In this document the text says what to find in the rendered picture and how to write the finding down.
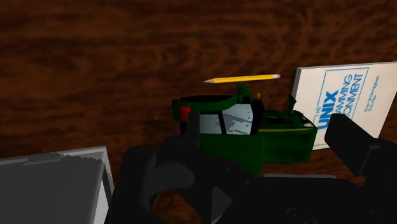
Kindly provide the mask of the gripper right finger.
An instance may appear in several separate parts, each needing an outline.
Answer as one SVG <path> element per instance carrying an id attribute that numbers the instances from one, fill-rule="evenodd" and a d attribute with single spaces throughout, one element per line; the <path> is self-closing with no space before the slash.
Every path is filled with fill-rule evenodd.
<path id="1" fill-rule="evenodd" d="M 365 224 L 397 224 L 397 144 L 374 138 L 344 114 L 331 115 L 326 144 L 357 177 Z"/>

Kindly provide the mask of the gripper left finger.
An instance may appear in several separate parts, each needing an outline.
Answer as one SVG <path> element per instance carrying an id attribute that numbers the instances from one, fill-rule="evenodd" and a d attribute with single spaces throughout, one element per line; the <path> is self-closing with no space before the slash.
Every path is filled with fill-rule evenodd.
<path id="1" fill-rule="evenodd" d="M 104 224 L 165 224 L 152 208 L 154 195 L 182 190 L 204 224 L 226 217 L 231 203 L 251 205 L 257 177 L 231 160 L 199 147 L 200 115 L 188 115 L 184 134 L 167 137 L 161 150 L 136 146 L 124 155 Z"/>

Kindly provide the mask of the white book with blue print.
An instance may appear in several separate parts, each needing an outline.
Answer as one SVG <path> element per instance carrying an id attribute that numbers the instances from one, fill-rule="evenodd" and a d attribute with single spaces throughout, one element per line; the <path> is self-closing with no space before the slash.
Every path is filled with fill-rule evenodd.
<path id="1" fill-rule="evenodd" d="M 318 128 L 314 150 L 328 147 L 324 135 L 334 113 L 379 137 L 396 93 L 397 61 L 299 67 L 292 90 L 294 109 Z"/>

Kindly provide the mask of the grey rectangular box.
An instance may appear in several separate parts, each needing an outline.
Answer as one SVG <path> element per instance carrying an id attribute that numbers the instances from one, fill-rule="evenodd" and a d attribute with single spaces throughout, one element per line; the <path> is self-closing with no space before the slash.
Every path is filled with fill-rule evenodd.
<path id="1" fill-rule="evenodd" d="M 104 146 L 0 159 L 0 224 L 105 224 L 114 184 Z"/>

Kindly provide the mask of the green toy tractor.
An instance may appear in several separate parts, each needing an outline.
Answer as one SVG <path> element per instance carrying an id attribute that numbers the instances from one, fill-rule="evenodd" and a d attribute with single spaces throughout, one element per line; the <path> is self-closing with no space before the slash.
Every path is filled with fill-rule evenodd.
<path id="1" fill-rule="evenodd" d="M 294 109 L 265 109 L 250 87 L 237 86 L 234 95 L 193 95 L 171 102 L 172 117 L 180 131 L 187 128 L 192 112 L 200 115 L 199 145 L 217 157 L 225 157 L 259 176 L 262 164 L 295 164 L 309 160 L 317 127 Z"/>

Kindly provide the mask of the yellow pencil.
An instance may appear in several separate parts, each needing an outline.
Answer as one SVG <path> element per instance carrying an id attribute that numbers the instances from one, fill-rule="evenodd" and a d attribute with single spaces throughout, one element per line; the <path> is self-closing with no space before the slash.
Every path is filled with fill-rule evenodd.
<path id="1" fill-rule="evenodd" d="M 280 74 L 263 74 L 263 75 L 252 75 L 252 76 L 234 76 L 225 78 L 213 78 L 205 80 L 204 83 L 232 83 L 240 81 L 258 81 L 258 80 L 273 80 L 280 78 Z"/>

